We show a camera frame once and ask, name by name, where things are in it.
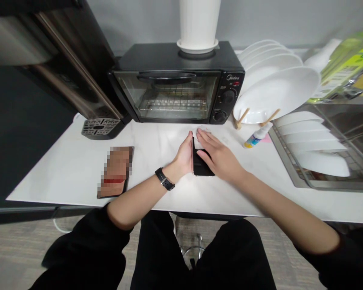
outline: oven door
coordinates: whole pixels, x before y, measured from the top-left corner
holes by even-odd
[[[208,123],[221,72],[115,71],[114,75],[136,121]]]

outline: black toaster oven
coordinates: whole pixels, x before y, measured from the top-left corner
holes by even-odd
[[[228,41],[207,54],[176,43],[135,44],[108,76],[136,122],[223,124],[245,71]]]

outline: white vase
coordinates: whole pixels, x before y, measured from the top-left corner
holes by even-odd
[[[304,62],[304,66],[314,68],[318,72],[321,72],[327,66],[331,54],[341,42],[340,39],[331,39],[317,54],[308,58]]]
[[[204,50],[215,44],[221,0],[180,0],[179,45]]]

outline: coffee machine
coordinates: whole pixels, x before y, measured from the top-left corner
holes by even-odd
[[[0,66],[16,67],[74,106],[90,139],[114,138],[131,120],[107,78],[114,65],[85,0],[0,2]]]

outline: small spray bottle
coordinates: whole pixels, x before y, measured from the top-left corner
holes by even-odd
[[[267,123],[264,127],[260,128],[259,130],[255,131],[253,135],[250,136],[249,139],[244,144],[245,148],[253,148],[255,145],[258,144],[259,141],[265,138],[267,132],[273,126],[271,122]]]

